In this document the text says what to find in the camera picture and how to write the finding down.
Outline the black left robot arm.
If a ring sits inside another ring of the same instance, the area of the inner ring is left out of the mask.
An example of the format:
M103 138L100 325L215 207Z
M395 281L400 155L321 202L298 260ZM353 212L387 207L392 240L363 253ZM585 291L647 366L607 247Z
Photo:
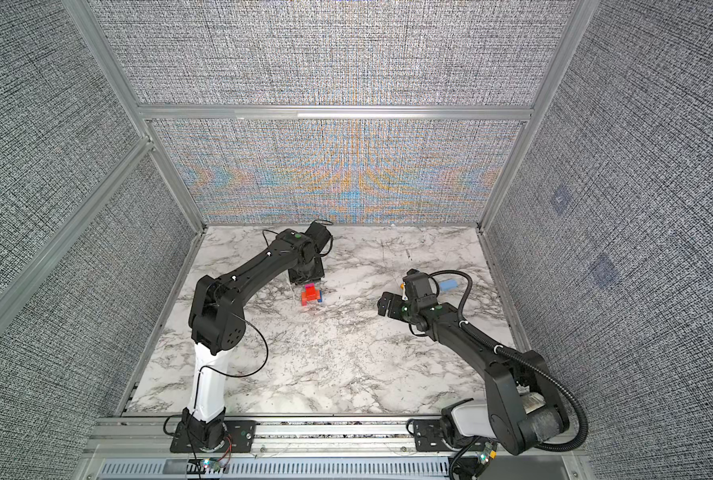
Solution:
M330 220L316 219L304 231L276 233L266 248L240 267L218 277L206 275L196 283L188 326L194 342L194 382L188 405L182 411L178 432L193 448L216 451L226 444L226 380L252 377L270 358L268 340L262 337L264 360L250 373L228 372L230 350L238 346L248 329L260 331L246 319L250 299L286 272L291 284L306 286L324 278L322 258L330 254L334 236Z

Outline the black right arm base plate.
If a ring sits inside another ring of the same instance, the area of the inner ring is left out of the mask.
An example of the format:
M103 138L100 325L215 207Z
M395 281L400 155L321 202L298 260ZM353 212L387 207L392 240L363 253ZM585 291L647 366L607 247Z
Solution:
M407 422L406 428L418 452L438 453L458 450L458 447L452 446L444 438L441 422L438 419L413 418Z

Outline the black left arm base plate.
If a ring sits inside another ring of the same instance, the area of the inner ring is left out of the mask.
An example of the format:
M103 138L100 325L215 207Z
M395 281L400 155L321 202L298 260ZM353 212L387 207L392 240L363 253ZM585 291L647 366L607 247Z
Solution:
M170 453L250 453L256 426L252 420L184 422L180 420L170 442Z

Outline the light blue wood block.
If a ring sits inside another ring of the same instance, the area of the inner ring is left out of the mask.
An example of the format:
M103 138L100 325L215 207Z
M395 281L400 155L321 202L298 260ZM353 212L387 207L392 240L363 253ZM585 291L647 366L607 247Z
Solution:
M458 282L455 279L446 279L438 283L439 291L446 292L455 289L458 286Z

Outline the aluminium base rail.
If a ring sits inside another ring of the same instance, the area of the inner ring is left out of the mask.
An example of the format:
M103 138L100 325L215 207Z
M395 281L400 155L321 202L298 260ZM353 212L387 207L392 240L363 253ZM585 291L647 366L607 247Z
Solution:
M406 425L410 419L438 419L437 415L234 415L230 420L255 421L256 437L250 453L235 456L414 456L446 455L415 449ZM184 456L170 453L177 415L102 418L90 434L82 454L95 456Z

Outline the orange wood block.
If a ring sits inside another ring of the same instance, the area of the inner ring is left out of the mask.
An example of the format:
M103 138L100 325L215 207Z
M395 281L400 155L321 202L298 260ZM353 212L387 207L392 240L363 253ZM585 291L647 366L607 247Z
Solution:
M302 306L306 306L312 302L322 303L322 292L320 290L306 290L302 292Z

